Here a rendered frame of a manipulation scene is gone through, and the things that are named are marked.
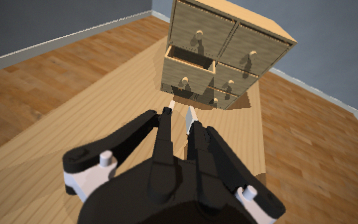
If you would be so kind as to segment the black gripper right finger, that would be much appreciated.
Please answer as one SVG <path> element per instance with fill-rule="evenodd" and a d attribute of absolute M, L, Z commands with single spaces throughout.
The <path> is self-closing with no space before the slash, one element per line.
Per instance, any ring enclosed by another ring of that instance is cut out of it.
<path fill-rule="evenodd" d="M 284 204 L 252 175 L 216 129 L 202 126 L 192 106 L 185 120 L 187 160 L 196 161 L 197 200 L 207 215 L 217 216 L 226 205 L 223 184 L 258 224 L 273 224 L 286 212 Z"/>

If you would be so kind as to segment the wooden drawer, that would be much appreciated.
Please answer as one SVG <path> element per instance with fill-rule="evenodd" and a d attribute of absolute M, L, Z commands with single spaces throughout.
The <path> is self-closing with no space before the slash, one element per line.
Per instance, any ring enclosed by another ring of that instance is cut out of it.
<path fill-rule="evenodd" d="M 170 42 L 217 58 L 234 25 L 233 19 L 177 0 Z"/>
<path fill-rule="evenodd" d="M 209 86 L 241 95 L 259 78 L 258 75 L 253 73 L 242 69 L 238 70 L 239 68 L 235 69 L 236 67 L 233 68 L 231 65 L 221 63 L 222 62 L 217 61 L 215 65 L 215 75 L 210 81 Z"/>
<path fill-rule="evenodd" d="M 170 45 L 164 57 L 161 82 L 202 95 L 214 75 L 214 59 Z"/>
<path fill-rule="evenodd" d="M 240 22 L 219 59 L 262 74 L 289 47 L 286 41 Z"/>
<path fill-rule="evenodd" d="M 209 105 L 213 105 L 222 109 L 228 107 L 237 95 L 223 92 L 212 87 L 207 86 L 202 95 L 198 94 L 196 101 L 200 101 Z"/>
<path fill-rule="evenodd" d="M 163 83 L 163 88 L 162 90 L 173 93 L 173 94 L 177 94 L 186 98 L 190 98 L 190 99 L 194 99 L 194 97 L 196 96 L 197 93 L 191 92 L 191 91 L 187 91 L 172 85 L 168 85 Z"/>

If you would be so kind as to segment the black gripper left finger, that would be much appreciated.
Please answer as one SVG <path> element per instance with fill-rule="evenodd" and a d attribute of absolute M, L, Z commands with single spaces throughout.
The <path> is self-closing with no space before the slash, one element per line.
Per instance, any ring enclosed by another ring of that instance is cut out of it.
<path fill-rule="evenodd" d="M 174 104 L 171 100 L 162 114 L 147 110 L 107 137 L 67 151 L 62 157 L 66 193 L 78 195 L 84 203 L 97 187 L 115 176 L 116 170 L 157 127 L 147 196 L 156 205 L 168 202 L 176 184 L 171 141 Z"/>

